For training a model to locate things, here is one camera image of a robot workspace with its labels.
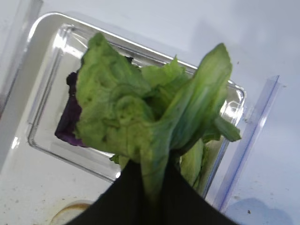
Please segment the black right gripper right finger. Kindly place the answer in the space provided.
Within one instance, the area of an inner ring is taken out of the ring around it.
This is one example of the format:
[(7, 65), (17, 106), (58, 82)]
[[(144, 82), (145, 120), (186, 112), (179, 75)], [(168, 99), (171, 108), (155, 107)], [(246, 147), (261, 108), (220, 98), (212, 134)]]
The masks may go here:
[(235, 225), (207, 203), (178, 171), (177, 153), (170, 153), (159, 196), (156, 225)]

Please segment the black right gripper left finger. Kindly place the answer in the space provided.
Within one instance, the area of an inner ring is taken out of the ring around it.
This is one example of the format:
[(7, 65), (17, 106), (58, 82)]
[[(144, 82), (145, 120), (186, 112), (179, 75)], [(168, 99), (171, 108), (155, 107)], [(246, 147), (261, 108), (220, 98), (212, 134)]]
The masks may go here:
[(68, 225), (153, 225), (146, 204), (140, 165), (129, 161), (116, 181)]

